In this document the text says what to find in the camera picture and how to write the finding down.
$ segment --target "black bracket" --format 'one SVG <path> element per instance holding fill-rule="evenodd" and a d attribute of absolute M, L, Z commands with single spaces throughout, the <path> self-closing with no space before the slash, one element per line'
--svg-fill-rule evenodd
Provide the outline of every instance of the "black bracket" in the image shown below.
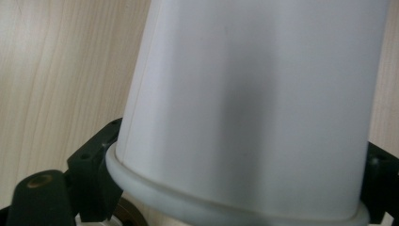
<path fill-rule="evenodd" d="M 121 119 L 111 121 L 77 150 L 65 173 L 47 170 L 22 180 L 11 206 L 0 211 L 0 225 L 72 226 L 78 213 L 83 222 L 110 219 L 122 189 L 109 175 L 105 154 L 120 124 Z"/>
<path fill-rule="evenodd" d="M 380 224 L 386 212 L 399 219 L 398 172 L 399 159 L 369 143 L 361 200 L 369 210 L 370 223 Z"/>

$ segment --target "light wood panel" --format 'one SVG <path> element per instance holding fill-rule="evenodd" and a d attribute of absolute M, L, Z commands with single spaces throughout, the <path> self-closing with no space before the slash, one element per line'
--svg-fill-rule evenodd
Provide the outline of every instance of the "light wood panel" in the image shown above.
<path fill-rule="evenodd" d="M 0 208 L 20 180 L 64 170 L 71 153 L 122 116 L 149 2 L 0 0 Z M 392 0 L 370 140 L 396 156 L 398 65 Z M 184 225 L 135 203 L 150 225 Z"/>
<path fill-rule="evenodd" d="M 370 141 L 399 157 L 399 0 L 392 0 L 375 90 Z"/>

